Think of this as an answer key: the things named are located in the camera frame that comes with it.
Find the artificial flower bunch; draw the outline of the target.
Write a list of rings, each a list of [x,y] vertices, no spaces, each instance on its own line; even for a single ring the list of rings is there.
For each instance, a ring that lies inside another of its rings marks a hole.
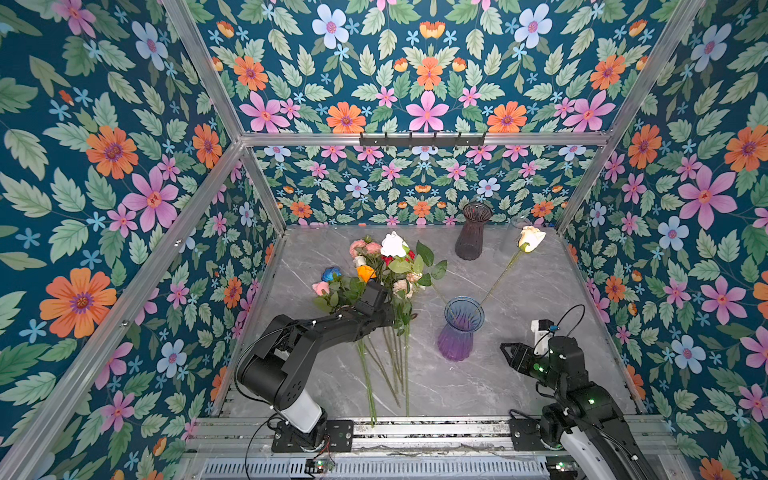
[[[369,366],[378,369],[396,405],[409,412],[410,334],[411,323],[417,318],[413,296],[435,288],[436,282],[445,276],[448,262],[438,261],[432,249],[422,242],[411,247],[395,231],[386,234],[380,242],[370,236],[355,240],[349,254],[354,265],[352,274],[330,267],[323,273],[322,280],[312,285],[312,290],[315,305],[327,313],[353,306],[362,299],[363,288],[371,282],[383,286],[387,292],[394,311],[394,323],[382,333],[389,359],[381,356],[376,340],[355,342],[363,367],[370,423],[374,425],[378,415]]]

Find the purple blue glass vase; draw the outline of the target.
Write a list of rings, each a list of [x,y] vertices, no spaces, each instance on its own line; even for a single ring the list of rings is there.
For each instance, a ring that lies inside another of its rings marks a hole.
[[[455,297],[444,308],[444,320],[437,339],[440,354],[453,362],[466,360],[473,350],[474,334],[485,323],[483,307],[471,297]]]

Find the cream white rose stem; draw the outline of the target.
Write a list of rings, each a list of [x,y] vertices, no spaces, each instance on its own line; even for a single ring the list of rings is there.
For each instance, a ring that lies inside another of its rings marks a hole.
[[[535,226],[527,225],[521,229],[519,238],[515,244],[517,250],[511,256],[501,275],[497,278],[492,287],[487,291],[483,299],[479,302],[480,306],[483,306],[485,302],[495,293],[502,280],[511,272],[518,261],[524,255],[532,253],[543,242],[545,237],[546,233]]]

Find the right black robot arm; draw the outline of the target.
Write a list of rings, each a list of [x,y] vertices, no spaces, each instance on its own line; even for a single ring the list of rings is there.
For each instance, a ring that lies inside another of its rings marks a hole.
[[[500,345],[508,365],[552,391],[538,421],[541,442],[562,447],[588,479],[656,479],[624,414],[610,393],[592,381],[576,339],[555,336],[545,352],[520,342]]]

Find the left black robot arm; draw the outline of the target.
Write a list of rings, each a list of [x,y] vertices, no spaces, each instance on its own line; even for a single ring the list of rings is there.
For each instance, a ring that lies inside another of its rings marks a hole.
[[[330,315],[304,320],[278,315],[241,356],[235,386],[242,396],[272,407],[293,433],[315,447],[327,432],[327,413],[306,391],[318,355],[393,325],[391,294],[373,280],[353,305]]]

